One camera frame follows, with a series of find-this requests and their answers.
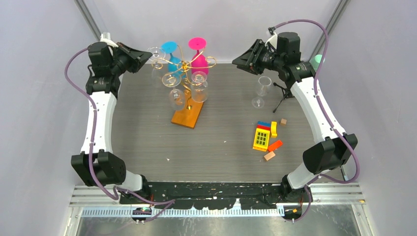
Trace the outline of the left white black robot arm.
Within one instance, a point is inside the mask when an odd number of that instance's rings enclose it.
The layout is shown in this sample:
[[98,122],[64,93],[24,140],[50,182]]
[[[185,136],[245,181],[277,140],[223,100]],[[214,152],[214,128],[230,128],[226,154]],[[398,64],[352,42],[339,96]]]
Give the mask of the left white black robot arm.
[[80,154],[71,157],[71,166],[86,186],[116,185],[129,189],[133,199],[144,204],[151,196],[145,187],[146,178],[128,171],[125,162],[113,153],[111,132],[120,77],[125,72],[138,72],[152,54],[120,42],[104,41],[89,45],[85,51],[90,59],[86,87],[70,84],[88,99],[89,117]]

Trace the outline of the clear stemless wine glass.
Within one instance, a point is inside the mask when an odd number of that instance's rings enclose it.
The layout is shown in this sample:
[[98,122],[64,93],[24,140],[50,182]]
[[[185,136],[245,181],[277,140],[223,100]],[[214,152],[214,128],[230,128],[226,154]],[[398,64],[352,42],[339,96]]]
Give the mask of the clear stemless wine glass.
[[196,71],[192,74],[191,97],[198,103],[203,103],[208,99],[208,82],[205,72]]

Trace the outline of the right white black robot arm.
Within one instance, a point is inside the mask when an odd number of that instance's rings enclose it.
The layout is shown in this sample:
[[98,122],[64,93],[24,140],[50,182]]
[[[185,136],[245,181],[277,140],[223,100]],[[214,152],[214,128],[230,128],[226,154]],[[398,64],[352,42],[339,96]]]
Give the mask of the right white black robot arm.
[[314,146],[304,151],[302,163],[282,179],[280,190],[284,200],[293,202],[300,196],[300,188],[347,163],[357,145],[357,137],[346,133],[322,97],[315,69],[301,60],[297,33],[275,33],[267,41],[257,39],[232,63],[254,75],[261,75],[266,69],[278,72],[286,90],[299,102],[312,130]]

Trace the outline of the clear tall wine glass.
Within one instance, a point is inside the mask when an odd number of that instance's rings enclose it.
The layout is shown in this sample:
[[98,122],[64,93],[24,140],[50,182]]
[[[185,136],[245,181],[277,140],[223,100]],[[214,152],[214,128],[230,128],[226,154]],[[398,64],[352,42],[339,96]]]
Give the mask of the clear tall wine glass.
[[149,58],[152,66],[152,85],[156,88],[162,86],[162,77],[165,75],[164,73],[164,65],[163,60],[165,59],[166,52],[161,47],[150,47],[148,48],[148,52],[151,53],[151,57]]

